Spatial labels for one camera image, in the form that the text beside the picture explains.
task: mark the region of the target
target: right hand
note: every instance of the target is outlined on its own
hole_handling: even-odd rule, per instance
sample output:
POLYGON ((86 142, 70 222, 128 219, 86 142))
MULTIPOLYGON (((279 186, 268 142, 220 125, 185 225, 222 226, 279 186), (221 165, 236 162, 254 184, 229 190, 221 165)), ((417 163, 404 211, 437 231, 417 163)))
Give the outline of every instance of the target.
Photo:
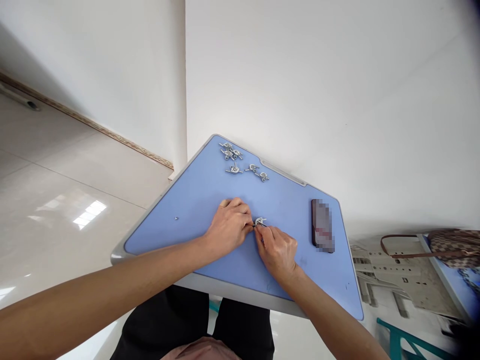
POLYGON ((258 252, 267 270, 277 281, 288 280, 298 267, 297 240, 278 227, 260 225, 254 230, 258 252))

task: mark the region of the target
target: bag strap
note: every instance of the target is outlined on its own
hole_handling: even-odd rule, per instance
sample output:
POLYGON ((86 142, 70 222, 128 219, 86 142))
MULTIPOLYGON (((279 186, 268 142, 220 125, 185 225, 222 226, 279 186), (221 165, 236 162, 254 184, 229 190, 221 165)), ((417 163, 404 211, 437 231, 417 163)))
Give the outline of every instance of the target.
POLYGON ((456 250, 456 251, 439 251, 439 252, 423 252, 423 253, 416 253, 416 254, 395 254, 390 255, 387 251, 387 248, 384 244, 384 239, 386 238, 416 238, 417 235, 399 235, 399 234, 392 234, 392 235, 385 235, 382 236, 380 239, 380 246, 381 249, 385 254, 387 254, 392 259, 412 259, 412 258, 432 258, 432 257, 439 257, 439 256, 453 256, 458 257, 459 259, 462 258, 469 258, 472 256, 480 256, 480 251, 466 251, 466 250, 456 250))

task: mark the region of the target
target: person's leg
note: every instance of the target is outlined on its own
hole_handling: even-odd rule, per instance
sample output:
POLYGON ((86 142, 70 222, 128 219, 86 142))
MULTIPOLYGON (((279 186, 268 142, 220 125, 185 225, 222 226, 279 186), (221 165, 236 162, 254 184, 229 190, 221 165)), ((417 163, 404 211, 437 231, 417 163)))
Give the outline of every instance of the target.
POLYGON ((274 339, 270 310, 224 298, 213 337, 243 360, 272 360, 274 339))
POLYGON ((136 307, 111 360, 159 360, 207 335, 209 295, 172 285, 136 307))

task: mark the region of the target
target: brown checkered handbag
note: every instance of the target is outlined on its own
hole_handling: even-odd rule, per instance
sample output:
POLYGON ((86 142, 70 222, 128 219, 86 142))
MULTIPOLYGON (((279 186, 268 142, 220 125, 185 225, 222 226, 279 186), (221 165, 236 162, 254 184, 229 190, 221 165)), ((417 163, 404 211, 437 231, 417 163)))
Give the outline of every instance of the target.
POLYGON ((416 235, 386 235, 380 240, 383 252, 392 259, 411 259, 436 257, 449 268, 469 269, 480 267, 480 231, 442 229, 428 234, 431 253, 390 255, 385 248, 384 239, 394 237, 416 238, 416 235))

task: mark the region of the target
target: metal hardware piece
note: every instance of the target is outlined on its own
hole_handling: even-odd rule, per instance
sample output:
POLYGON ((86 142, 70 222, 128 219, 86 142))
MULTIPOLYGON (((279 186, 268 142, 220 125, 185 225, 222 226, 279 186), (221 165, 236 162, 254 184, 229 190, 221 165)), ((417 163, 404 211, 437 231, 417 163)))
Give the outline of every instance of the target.
POLYGON ((233 154, 233 152, 231 152, 230 150, 220 149, 220 151, 225 154, 225 160, 228 160, 228 159, 230 159, 230 158, 233 159, 234 154, 233 154))
POLYGON ((230 151, 233 153, 233 158, 234 158, 234 159, 236 159, 237 157, 239 157, 240 160, 243 160, 243 159, 242 159, 242 155, 243 155, 243 154, 242 154, 240 151, 238 151, 238 150, 236 150, 236 149, 231 149, 230 151))
POLYGON ((255 219, 255 222, 254 222, 254 226, 257 226, 257 225, 262 225, 264 227, 266 227, 267 225, 264 224, 264 221, 267 220, 266 218, 263 218, 263 217, 257 217, 255 219))
POLYGON ((218 145, 223 146, 227 150, 232 150, 232 144, 229 142, 226 142, 224 144, 219 143, 218 145))
POLYGON ((250 166, 248 167, 248 169, 245 169, 245 171, 252 171, 254 172, 255 174, 257 173, 257 169, 260 169, 260 166, 257 166, 255 164, 250 164, 250 166))
POLYGON ((232 174, 237 174, 237 173, 244 173, 243 171, 240 171, 240 168, 237 166, 237 162, 233 162, 234 166, 230 166, 230 170, 225 170, 227 173, 232 173, 232 174))
POLYGON ((255 175, 257 175, 258 177, 260 177, 261 181, 264 183, 265 180, 270 180, 268 177, 267 177, 267 174, 264 173, 264 172, 261 172, 260 174, 257 174, 255 173, 255 175))

